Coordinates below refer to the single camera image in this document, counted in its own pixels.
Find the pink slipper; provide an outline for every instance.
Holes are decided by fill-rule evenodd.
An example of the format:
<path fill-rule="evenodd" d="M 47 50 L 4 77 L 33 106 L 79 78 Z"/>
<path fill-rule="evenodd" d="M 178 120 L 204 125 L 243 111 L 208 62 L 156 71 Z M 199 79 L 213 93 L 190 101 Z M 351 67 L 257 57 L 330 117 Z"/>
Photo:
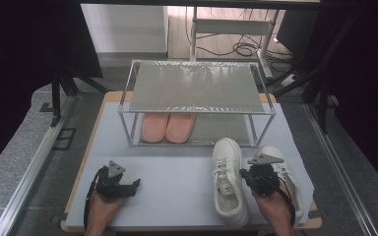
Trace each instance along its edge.
<path fill-rule="evenodd" d="M 169 113 L 145 113 L 141 138 L 148 143 L 164 139 Z"/>
<path fill-rule="evenodd" d="M 185 143 L 192 132 L 195 114 L 172 113 L 168 119 L 165 137 L 172 143 Z"/>

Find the aluminum rail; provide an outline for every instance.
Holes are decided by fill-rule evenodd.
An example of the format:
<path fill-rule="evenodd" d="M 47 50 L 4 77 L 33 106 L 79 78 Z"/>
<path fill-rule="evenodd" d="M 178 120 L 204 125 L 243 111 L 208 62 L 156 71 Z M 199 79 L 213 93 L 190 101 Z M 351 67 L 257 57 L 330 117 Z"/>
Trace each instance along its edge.
<path fill-rule="evenodd" d="M 53 147 L 54 142 L 56 141 L 57 136 L 64 125 L 64 122 L 66 121 L 66 116 L 70 111 L 74 99 L 75 98 L 73 96 L 69 96 L 66 99 L 61 111 L 62 117 L 60 121 L 56 126 L 49 127 L 34 157 L 32 158 L 31 163 L 26 170 L 26 173 L 21 179 L 20 184 L 15 190 L 11 200 L 5 207 L 5 210 L 0 217 L 0 235 L 7 235 L 11 231 L 15 220 L 19 215 L 21 207 L 24 205 L 24 202 L 30 193 L 33 183 L 38 176 L 39 171 L 41 170 L 41 167 L 43 166 L 46 158 L 48 157 L 48 154 L 50 153 L 51 148 Z"/>
<path fill-rule="evenodd" d="M 355 214 L 355 217 L 360 224 L 360 227 L 366 236 L 378 235 L 378 232 L 372 222 L 371 216 L 364 205 L 364 202 L 361 200 L 355 188 L 352 186 L 351 181 L 348 178 L 346 170 L 344 169 L 342 162 L 340 161 L 329 137 L 324 134 L 323 130 L 318 125 L 317 114 L 313 109 L 312 105 L 304 103 L 304 109 L 308 115 L 309 120 L 312 123 L 312 126 L 315 130 L 315 133 L 318 136 L 318 139 L 323 146 L 325 153 L 328 156 L 333 170 L 340 182 L 340 185 L 343 188 L 343 191 L 346 195 L 348 203 L 351 206 L 352 211 Z"/>
<path fill-rule="evenodd" d="M 349 7 L 353 0 L 79 0 L 85 4 L 319 10 Z"/>

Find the gray floor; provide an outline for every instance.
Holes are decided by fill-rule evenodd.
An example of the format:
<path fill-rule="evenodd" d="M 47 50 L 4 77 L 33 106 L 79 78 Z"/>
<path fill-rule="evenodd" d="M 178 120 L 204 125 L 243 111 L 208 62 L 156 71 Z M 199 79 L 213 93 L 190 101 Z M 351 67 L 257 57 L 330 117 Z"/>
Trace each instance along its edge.
<path fill-rule="evenodd" d="M 102 84 L 111 89 L 122 89 L 128 67 L 104 67 L 102 70 L 105 76 Z M 65 217 L 64 208 L 103 100 L 103 94 L 94 88 L 80 81 L 77 84 L 81 92 L 76 97 L 73 112 L 64 125 L 66 136 L 71 133 L 71 129 L 75 129 L 73 141 L 68 149 L 53 150 L 50 153 L 11 230 L 11 235 L 76 235 L 64 232 L 59 224 Z M 296 146 L 315 185 L 314 200 L 323 225 L 316 230 L 298 230 L 296 235 L 362 235 L 359 222 L 300 102 L 302 90 L 303 88 L 297 88 L 279 97 L 278 101 L 282 104 Z M 39 112 L 44 103 L 51 103 L 49 91 L 50 87 L 46 87 L 33 95 L 32 107 L 25 122 L 0 156 L 0 214 L 51 121 L 51 113 Z M 378 174 L 340 126 L 334 110 L 329 110 L 327 120 L 329 138 L 378 230 Z M 65 148 L 67 145 L 68 143 L 60 141 L 54 146 Z M 257 235 L 254 232 L 225 233 L 231 234 Z"/>

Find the metal frame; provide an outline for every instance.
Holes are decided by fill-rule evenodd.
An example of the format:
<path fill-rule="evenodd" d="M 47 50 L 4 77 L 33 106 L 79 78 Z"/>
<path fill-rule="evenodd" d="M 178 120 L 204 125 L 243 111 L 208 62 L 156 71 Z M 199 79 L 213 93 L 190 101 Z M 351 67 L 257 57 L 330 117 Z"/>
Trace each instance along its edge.
<path fill-rule="evenodd" d="M 197 7 L 193 9 L 192 18 L 192 45 L 190 48 L 190 61 L 196 61 L 197 47 L 196 34 L 197 33 L 221 33 L 221 34 L 248 34 L 248 35 L 263 35 L 265 37 L 262 48 L 258 50 L 257 56 L 263 68 L 265 78 L 270 80 L 273 78 L 272 71 L 266 59 L 266 52 L 269 42 L 272 39 L 272 33 L 275 29 L 276 19 L 279 15 L 279 10 L 275 11 L 275 15 L 269 21 L 238 21 L 238 20 L 212 20 L 212 19 L 198 19 Z"/>
<path fill-rule="evenodd" d="M 134 140 L 135 137 L 136 137 L 135 132 L 137 130 L 137 122 L 138 122 L 138 119 L 139 119 L 139 115 L 142 115 L 143 113 L 130 112 L 129 110 L 127 110 L 126 106 L 124 105 L 125 104 L 125 97 L 126 97 L 126 93 L 128 92 L 128 87 L 129 87 L 130 81 L 131 81 L 132 78 L 135 78 L 135 80 L 137 79 L 137 70 L 136 70 L 137 66 L 136 66 L 136 64 L 139 63 L 139 62 L 140 62 L 140 60 L 134 60 L 133 63 L 132 63 L 130 73 L 128 75 L 127 83 L 125 85 L 125 88 L 122 92 L 121 99 L 119 101 L 119 106 L 118 106 L 117 112 L 119 114 L 121 124 L 122 124 L 122 127 L 124 129 L 124 133 L 125 133 L 125 136 L 127 138 L 129 146 L 152 146 L 153 144 L 141 144 L 141 143 L 138 143 L 136 140 Z M 273 106 L 273 103 L 272 103 L 272 100 L 269 96 L 269 93 L 267 92 L 267 89 L 266 89 L 266 86 L 265 86 L 265 83 L 264 83 L 264 79 L 263 79 L 264 74 L 263 74 L 260 66 L 258 65 L 258 63 L 253 63 L 253 62 L 249 62 L 248 64 L 250 66 L 250 70 L 252 70 L 253 79 L 255 81 L 256 81 L 256 79 L 260 80 L 260 83 L 263 85 L 264 93 L 265 93 L 266 98 L 268 100 L 270 111 L 265 111 L 264 112 L 265 114 L 249 114 L 249 113 L 248 114 L 231 113 L 231 114 L 246 115 L 248 117 L 249 121 L 250 121 L 250 128 L 251 128 L 251 132 L 252 132 L 251 135 L 252 135 L 253 141 L 250 142 L 250 144 L 248 144 L 248 145 L 240 144 L 240 146 L 241 147 L 248 147 L 248 148 L 257 148 L 259 146 L 259 144 L 262 142 L 264 136 L 266 135 L 266 132 L 268 131 L 272 121 L 274 120 L 274 118 L 276 116 L 276 109 Z M 131 127 L 129 127 L 130 125 L 127 125 L 124 114 L 130 115 L 130 116 L 134 115 L 134 120 L 132 122 Z M 255 127 L 254 127 L 253 118 L 252 118 L 252 116 L 256 116 L 256 115 L 269 116 L 269 120 L 267 121 L 262 133 L 260 134 L 260 137 L 257 137 Z M 215 144 L 215 142 L 206 141 L 206 142 L 196 142 L 196 143 L 191 143 L 191 144 L 180 144 L 179 146 L 210 146 L 210 145 L 214 145 L 214 144 Z M 155 146 L 175 146 L 175 144 L 160 143 L 160 144 L 155 144 Z"/>
<path fill-rule="evenodd" d="M 347 172 L 344 169 L 342 162 L 340 161 L 333 145 L 331 144 L 330 138 L 325 134 L 325 132 L 320 128 L 317 121 L 317 114 L 312 105 L 303 104 L 306 114 L 312 123 L 315 133 L 327 154 L 328 160 L 333 167 L 334 173 L 336 174 L 340 185 L 346 195 L 348 203 L 351 206 L 352 211 L 357 218 L 358 223 L 365 236 L 378 235 L 378 232 L 374 226 L 372 218 L 367 211 L 367 208 L 363 200 L 358 195 L 355 188 L 352 186 L 350 179 L 348 178 Z"/>
<path fill-rule="evenodd" d="M 49 127 L 47 133 L 44 136 L 41 144 L 38 147 L 34 157 L 31 160 L 29 167 L 26 170 L 23 178 L 20 181 L 17 189 L 15 190 L 11 200 L 8 202 L 5 207 L 4 212 L 0 217 L 0 235 L 7 235 L 12 229 L 15 220 L 18 217 L 18 214 L 21 210 L 21 207 L 24 205 L 24 202 L 27 196 L 30 193 L 32 185 L 41 170 L 41 167 L 44 165 L 48 154 L 51 151 L 51 148 L 54 142 L 57 139 L 57 136 L 66 121 L 66 115 L 69 113 L 70 108 L 73 104 L 74 97 L 68 97 L 65 101 L 63 109 L 61 111 L 61 118 L 56 126 Z"/>
<path fill-rule="evenodd" d="M 222 8 L 256 8 L 287 10 L 318 10 L 322 7 L 339 8 L 347 5 L 343 1 L 319 0 L 80 0 L 80 3 L 152 6 L 193 6 Z"/>

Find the shoelace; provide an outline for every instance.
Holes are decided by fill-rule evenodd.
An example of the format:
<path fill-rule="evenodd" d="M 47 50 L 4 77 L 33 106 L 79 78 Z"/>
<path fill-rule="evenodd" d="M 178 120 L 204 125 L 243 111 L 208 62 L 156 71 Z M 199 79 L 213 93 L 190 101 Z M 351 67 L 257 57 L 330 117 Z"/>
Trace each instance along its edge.
<path fill-rule="evenodd" d="M 219 159 L 217 161 L 217 168 L 213 171 L 214 182 L 217 183 L 217 188 L 220 187 L 220 182 L 218 181 L 218 177 L 220 175 L 220 172 L 223 172 L 223 171 L 230 172 L 230 170 L 226 167 L 226 158 Z"/>

